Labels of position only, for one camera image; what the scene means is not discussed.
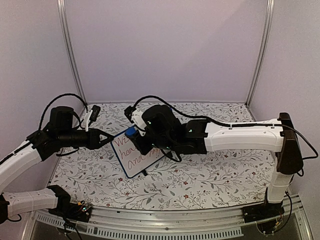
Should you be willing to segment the blue whiteboard eraser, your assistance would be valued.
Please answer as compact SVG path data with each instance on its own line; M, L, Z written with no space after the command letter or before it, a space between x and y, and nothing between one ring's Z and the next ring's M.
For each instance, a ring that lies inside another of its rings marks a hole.
M137 129L134 126L131 126L125 131L124 134L127 138L133 138L136 133L137 133Z

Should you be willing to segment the small blue-framed whiteboard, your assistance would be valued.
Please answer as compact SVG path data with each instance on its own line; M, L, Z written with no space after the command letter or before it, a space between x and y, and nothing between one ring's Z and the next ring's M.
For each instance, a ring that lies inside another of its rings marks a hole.
M142 155L134 144L125 136L125 132L117 134L111 147L125 175L131 179L164 157L158 148L153 148L147 155Z

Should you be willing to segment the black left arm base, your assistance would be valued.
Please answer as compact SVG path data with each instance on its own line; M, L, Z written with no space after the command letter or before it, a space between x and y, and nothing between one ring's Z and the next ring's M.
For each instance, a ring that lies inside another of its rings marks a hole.
M54 209L49 209L48 212L68 220L88 223L92 215L92 210L93 204L82 200L77 203L70 202L64 210L56 207Z

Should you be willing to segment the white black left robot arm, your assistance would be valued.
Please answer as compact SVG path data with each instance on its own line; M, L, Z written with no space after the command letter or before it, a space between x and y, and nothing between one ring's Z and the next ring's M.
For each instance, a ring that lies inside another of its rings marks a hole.
M36 130L9 155L0 161L0 221L14 221L22 213L49 209L63 218L74 213L71 196L58 185L23 187L18 181L25 180L27 173L39 168L39 164L62 157L60 150L80 148L98 150L110 143L114 136L91 124L99 116L101 108L94 105L78 125L73 120L79 116L72 107L57 106L51 109L45 127Z

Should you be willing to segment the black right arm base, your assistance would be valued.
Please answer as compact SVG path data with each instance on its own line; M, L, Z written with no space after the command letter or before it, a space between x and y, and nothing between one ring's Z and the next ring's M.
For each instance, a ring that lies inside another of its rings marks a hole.
M283 202L269 203L266 200L260 204L244 206L241 211L244 222L256 222L258 231L264 235L271 235L276 232L285 213Z

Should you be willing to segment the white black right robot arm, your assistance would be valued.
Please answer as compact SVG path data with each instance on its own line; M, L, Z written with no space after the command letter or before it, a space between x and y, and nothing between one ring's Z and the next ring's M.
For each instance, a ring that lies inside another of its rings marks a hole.
M142 155L154 148L171 151L178 157L231 149L273 152L276 167L258 213L269 218L278 210L293 175L304 165L288 113L258 122L224 123L207 116L190 116L189 122L181 123L175 112L172 106L159 104L130 111L128 119L136 128L130 139Z

